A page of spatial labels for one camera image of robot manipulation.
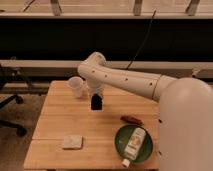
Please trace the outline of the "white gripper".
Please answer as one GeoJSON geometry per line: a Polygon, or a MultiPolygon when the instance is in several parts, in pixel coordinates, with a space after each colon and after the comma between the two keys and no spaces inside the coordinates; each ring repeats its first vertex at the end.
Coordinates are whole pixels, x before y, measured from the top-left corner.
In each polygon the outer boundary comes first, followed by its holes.
{"type": "Polygon", "coordinates": [[[88,100],[91,101],[92,96],[97,94],[100,96],[101,102],[104,103],[103,102],[104,101],[104,95],[103,95],[104,85],[97,81],[92,81],[92,80],[86,81],[86,84],[88,89],[88,100]]]}

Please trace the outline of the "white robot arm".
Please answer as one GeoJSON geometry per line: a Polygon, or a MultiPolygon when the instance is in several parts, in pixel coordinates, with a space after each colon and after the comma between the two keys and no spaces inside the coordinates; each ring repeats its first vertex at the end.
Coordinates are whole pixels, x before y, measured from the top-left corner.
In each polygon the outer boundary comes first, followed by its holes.
{"type": "Polygon", "coordinates": [[[196,78],[111,69],[99,52],[78,73],[94,93],[108,84],[159,104],[159,171],[213,171],[213,87],[196,78]]]}

